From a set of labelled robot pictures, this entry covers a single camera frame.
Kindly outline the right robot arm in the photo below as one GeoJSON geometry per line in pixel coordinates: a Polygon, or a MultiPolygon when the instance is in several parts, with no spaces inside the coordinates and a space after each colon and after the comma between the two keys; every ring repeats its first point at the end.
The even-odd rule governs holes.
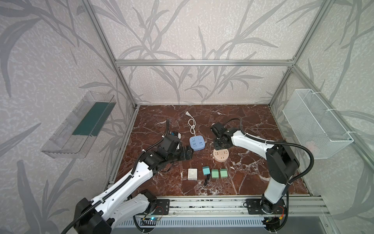
{"type": "Polygon", "coordinates": [[[211,126],[211,131],[216,136],[214,149],[241,147],[267,161],[270,181],[262,195],[260,205],[264,213],[272,214],[282,197],[288,192],[290,185],[311,171],[315,163],[314,155],[308,148],[299,144],[271,141],[253,136],[244,131],[240,118],[233,118],[227,122],[235,120],[239,121],[239,128],[226,128],[225,124],[219,122],[211,126]],[[305,151],[310,159],[308,167],[298,175],[295,173],[300,167],[300,162],[292,151],[292,147],[305,151]]]}

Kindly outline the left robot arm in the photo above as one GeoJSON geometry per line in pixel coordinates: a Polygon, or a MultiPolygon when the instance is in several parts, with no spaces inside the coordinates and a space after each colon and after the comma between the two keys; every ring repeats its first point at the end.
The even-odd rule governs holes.
{"type": "Polygon", "coordinates": [[[131,194],[168,164],[191,160],[193,153],[175,132],[167,129],[161,140],[142,150],[133,168],[113,186],[91,200],[79,201],[73,221],[62,233],[75,229],[79,234],[109,234],[123,220],[150,212],[157,200],[152,193],[145,191],[132,199],[131,194]]]}

